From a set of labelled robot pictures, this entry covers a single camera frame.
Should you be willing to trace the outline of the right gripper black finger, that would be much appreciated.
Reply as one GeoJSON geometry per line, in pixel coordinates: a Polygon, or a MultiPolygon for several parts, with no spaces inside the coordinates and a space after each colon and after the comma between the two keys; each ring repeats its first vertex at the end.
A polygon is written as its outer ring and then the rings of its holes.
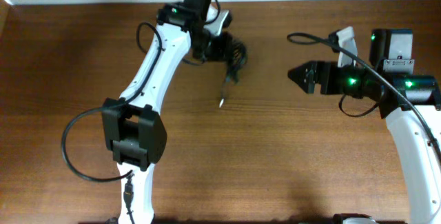
{"type": "Polygon", "coordinates": [[[309,74],[314,75],[317,68],[317,61],[308,61],[296,68],[288,71],[289,77],[307,77],[309,74]]]}
{"type": "Polygon", "coordinates": [[[315,90],[315,83],[309,77],[300,74],[289,74],[291,79],[297,86],[307,94],[313,94],[315,90]]]}

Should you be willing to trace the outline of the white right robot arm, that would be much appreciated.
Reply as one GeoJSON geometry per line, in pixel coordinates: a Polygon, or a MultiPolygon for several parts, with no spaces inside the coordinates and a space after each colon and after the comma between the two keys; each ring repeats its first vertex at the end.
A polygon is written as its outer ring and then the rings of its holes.
{"type": "Polygon", "coordinates": [[[298,45],[321,43],[336,62],[308,61],[287,76],[307,94],[369,98],[380,111],[398,151],[407,187],[411,223],[440,222],[440,87],[435,77],[415,75],[410,29],[374,29],[368,62],[358,57],[352,27],[324,39],[295,32],[298,45]]]}

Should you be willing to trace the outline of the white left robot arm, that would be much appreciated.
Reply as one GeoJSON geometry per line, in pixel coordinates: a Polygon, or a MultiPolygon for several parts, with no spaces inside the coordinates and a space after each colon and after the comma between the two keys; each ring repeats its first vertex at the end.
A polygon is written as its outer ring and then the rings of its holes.
{"type": "Polygon", "coordinates": [[[158,11],[154,38],[136,76],[118,99],[106,99],[102,112],[106,148],[121,177],[121,213],[109,223],[151,223],[152,176],[167,143],[161,120],[163,98],[188,52],[199,64],[224,62],[225,81],[238,81],[246,49],[225,31],[229,10],[213,0],[168,3],[158,11]]]}

